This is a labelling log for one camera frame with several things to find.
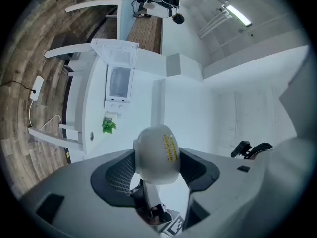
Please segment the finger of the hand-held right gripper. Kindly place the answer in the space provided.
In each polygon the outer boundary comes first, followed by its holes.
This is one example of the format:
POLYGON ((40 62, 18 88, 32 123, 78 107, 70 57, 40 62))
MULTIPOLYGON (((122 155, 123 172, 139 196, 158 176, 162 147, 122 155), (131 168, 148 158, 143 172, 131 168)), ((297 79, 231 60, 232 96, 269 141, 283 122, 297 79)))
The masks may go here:
POLYGON ((261 143, 260 145, 252 148, 250 152, 248 152, 247 159, 255 159, 259 153, 269 150, 271 148, 273 148, 273 146, 269 143, 261 143))
POLYGON ((245 156, 251 149, 249 141, 241 141, 238 146, 231 152, 231 158, 237 158, 239 156, 245 156))

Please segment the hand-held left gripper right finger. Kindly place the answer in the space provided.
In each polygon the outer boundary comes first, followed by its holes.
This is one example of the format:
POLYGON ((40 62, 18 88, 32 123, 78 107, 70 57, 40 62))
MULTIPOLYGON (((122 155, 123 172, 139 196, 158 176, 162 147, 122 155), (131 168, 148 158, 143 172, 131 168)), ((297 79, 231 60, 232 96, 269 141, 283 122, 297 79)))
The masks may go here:
POLYGON ((181 149, 203 174, 189 183, 183 238, 262 238, 297 205, 307 184, 307 142, 292 138, 254 160, 181 149))

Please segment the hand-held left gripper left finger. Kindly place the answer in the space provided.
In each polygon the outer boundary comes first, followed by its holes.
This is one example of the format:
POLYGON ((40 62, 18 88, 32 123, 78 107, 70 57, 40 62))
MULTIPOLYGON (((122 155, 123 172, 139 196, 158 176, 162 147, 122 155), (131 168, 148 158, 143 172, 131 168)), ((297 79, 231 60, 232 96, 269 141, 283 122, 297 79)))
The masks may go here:
POLYGON ((129 196, 133 149, 64 166, 20 198, 29 216, 54 238, 156 238, 129 196))

